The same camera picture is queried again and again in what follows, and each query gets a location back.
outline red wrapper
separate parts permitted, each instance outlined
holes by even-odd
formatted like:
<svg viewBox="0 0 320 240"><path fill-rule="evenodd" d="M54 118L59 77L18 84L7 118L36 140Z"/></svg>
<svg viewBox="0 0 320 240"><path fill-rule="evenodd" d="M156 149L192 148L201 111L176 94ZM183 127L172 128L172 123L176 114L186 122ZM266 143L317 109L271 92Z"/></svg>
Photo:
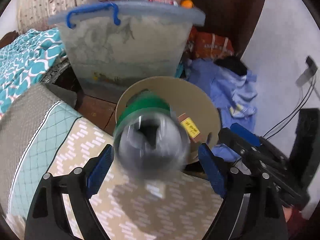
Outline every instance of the red wrapper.
<svg viewBox="0 0 320 240"><path fill-rule="evenodd" d="M158 2L158 3L165 3L165 4L178 6L178 3L175 0L148 0L148 1L150 1L150 2Z"/></svg>

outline blue cloth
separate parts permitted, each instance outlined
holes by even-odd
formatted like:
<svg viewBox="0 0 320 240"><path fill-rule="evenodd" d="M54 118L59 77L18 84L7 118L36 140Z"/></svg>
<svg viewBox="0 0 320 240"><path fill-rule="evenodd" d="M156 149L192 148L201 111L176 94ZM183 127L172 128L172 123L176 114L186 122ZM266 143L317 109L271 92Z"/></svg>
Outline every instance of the blue cloth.
<svg viewBox="0 0 320 240"><path fill-rule="evenodd" d="M246 76L238 76L231 70L205 59L195 60L190 69L188 81L201 88L215 107L220 109L222 128L230 128L233 123L238 123L253 132L257 112L253 105L253 99L257 96L253 84L257 76L250 70ZM215 146L212 152L227 162L240 158L224 144Z"/></svg>
<svg viewBox="0 0 320 240"><path fill-rule="evenodd" d="M18 96L65 56L57 28L45 32L31 29L0 49L0 119Z"/></svg>

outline yellow label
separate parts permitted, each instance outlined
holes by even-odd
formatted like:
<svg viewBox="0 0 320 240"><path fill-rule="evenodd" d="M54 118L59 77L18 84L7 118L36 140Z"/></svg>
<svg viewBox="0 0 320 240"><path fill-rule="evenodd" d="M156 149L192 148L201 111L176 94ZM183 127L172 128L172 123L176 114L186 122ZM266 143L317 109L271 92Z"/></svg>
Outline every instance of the yellow label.
<svg viewBox="0 0 320 240"><path fill-rule="evenodd" d="M196 127L195 123L188 117L186 120L182 121L181 125L186 129L191 138L196 137L200 131Z"/></svg>

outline blue clothing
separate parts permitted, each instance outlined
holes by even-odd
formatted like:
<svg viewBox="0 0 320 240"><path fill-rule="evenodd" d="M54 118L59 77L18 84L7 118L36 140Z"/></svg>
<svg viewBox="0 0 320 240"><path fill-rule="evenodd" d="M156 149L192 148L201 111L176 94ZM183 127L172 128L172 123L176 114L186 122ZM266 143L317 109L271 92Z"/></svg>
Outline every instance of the blue clothing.
<svg viewBox="0 0 320 240"><path fill-rule="evenodd" d="M215 107L220 109L222 128L230 128L233 123L238 123L253 132L257 112L252 102L257 96L253 86L256 75L248 70L246 76L238 76L214 64L212 60L204 59L193 61L190 69L188 81L201 88ZM223 144L215 146L212 152L227 162L239 159L238 154Z"/></svg>

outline orange ball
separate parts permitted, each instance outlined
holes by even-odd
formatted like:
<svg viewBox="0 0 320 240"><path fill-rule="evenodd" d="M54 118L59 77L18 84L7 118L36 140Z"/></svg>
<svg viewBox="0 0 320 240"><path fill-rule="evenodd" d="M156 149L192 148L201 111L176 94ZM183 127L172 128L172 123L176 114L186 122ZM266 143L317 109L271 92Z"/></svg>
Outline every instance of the orange ball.
<svg viewBox="0 0 320 240"><path fill-rule="evenodd" d="M185 7L185 8L188 8L188 9L191 9L193 7L193 2L191 0L184 0L181 3L181 6Z"/></svg>

